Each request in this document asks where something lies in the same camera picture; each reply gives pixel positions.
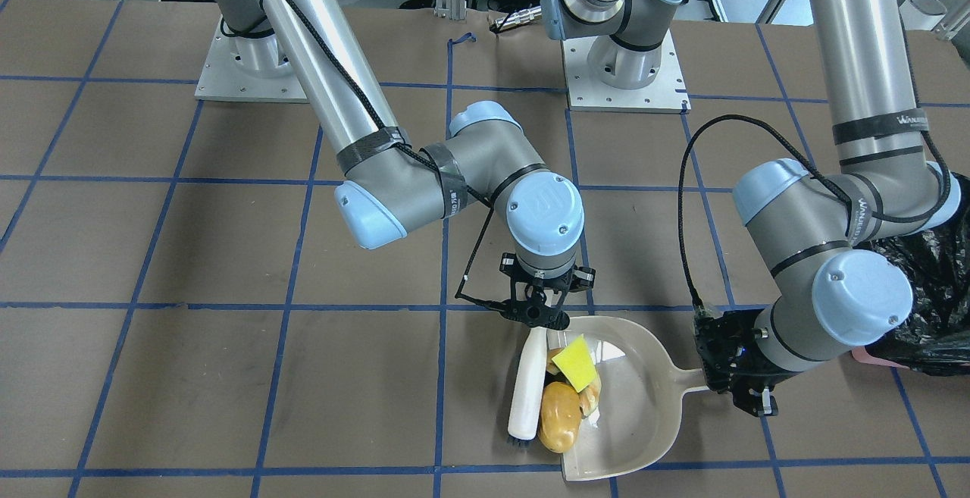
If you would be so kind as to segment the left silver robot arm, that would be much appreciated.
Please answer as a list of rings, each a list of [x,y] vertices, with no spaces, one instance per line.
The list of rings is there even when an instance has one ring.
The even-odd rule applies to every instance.
[[[739,218],[779,298],[760,312],[706,308],[696,288],[694,340],[710,390],[754,416],[778,412],[774,387],[911,315],[906,274],[859,244],[949,221],[962,200],[928,134],[895,0],[810,0],[840,173],[789,158],[752,169],[732,190]]]

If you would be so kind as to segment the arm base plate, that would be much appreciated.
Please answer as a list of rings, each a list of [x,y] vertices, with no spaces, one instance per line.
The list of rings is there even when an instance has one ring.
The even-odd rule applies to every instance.
[[[575,111],[686,114],[692,108],[670,32],[648,52],[610,36],[562,42],[569,107]]]
[[[249,38],[235,33],[221,18],[195,97],[236,103],[311,103],[318,111],[333,111],[337,94],[326,84],[328,63],[301,22],[284,30],[278,41],[276,34]]]

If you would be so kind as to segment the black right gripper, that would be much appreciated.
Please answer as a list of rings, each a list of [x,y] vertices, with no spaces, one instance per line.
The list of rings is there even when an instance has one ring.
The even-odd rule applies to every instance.
[[[571,324],[562,309],[571,292],[591,290],[595,284],[593,268],[573,265],[560,277],[544,278],[529,273],[515,254],[502,254],[499,270],[509,277],[510,299],[499,302],[499,314],[509,321],[529,327],[565,330]]]

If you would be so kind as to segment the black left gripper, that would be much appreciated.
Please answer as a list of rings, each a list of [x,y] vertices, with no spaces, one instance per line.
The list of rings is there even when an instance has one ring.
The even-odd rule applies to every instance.
[[[759,348],[767,336],[756,327],[759,309],[737,309],[721,314],[716,309],[694,311],[694,343],[702,361],[707,387],[730,392],[732,404],[752,416],[778,415],[772,396],[781,381],[781,368]]]

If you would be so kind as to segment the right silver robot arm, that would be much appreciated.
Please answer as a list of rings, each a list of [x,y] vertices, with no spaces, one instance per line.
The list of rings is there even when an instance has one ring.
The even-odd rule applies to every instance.
[[[292,72],[336,153],[336,203],[356,241],[376,249],[474,202],[506,222],[515,243],[500,271],[509,298],[474,299],[510,321],[568,328],[571,292],[595,271],[576,264],[580,193],[549,170],[519,123],[492,101],[469,105],[442,143],[412,148],[339,0],[216,0],[231,36],[271,45],[271,66]]]

